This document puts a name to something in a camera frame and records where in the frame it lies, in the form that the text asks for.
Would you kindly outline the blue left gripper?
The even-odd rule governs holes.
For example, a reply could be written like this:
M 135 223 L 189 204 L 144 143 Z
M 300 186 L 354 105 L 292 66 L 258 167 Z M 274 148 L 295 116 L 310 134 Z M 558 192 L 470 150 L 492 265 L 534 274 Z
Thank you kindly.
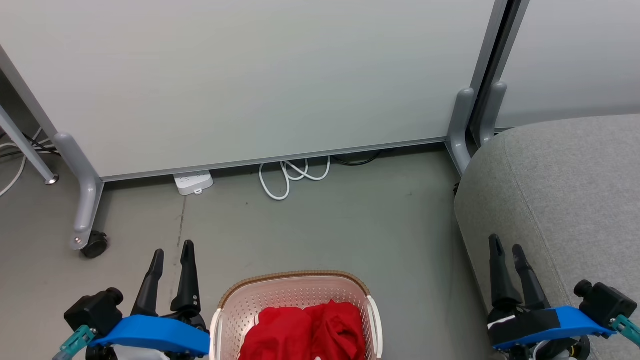
M 154 252 L 131 316 L 123 317 L 118 309 L 91 310 L 90 325 L 98 333 L 94 344 L 137 347 L 190 357 L 210 353 L 210 334 L 193 324 L 202 310 L 194 242 L 185 240 L 183 243 L 178 290 L 171 302 L 174 313 L 158 317 L 156 306 L 164 255 L 163 249 Z

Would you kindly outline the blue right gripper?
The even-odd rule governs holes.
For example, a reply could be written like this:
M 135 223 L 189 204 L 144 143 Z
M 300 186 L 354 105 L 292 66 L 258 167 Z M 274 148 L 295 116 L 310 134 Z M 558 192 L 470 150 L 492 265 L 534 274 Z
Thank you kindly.
M 507 270 L 505 248 L 497 234 L 491 234 L 488 241 L 491 305 L 495 310 L 513 311 L 521 305 L 522 298 Z M 494 349 L 509 350 L 515 346 L 562 338 L 615 335 L 614 330 L 599 325 L 575 307 L 551 308 L 537 274 L 520 244 L 512 246 L 512 255 L 523 290 L 525 308 L 533 311 L 488 324 L 487 334 Z

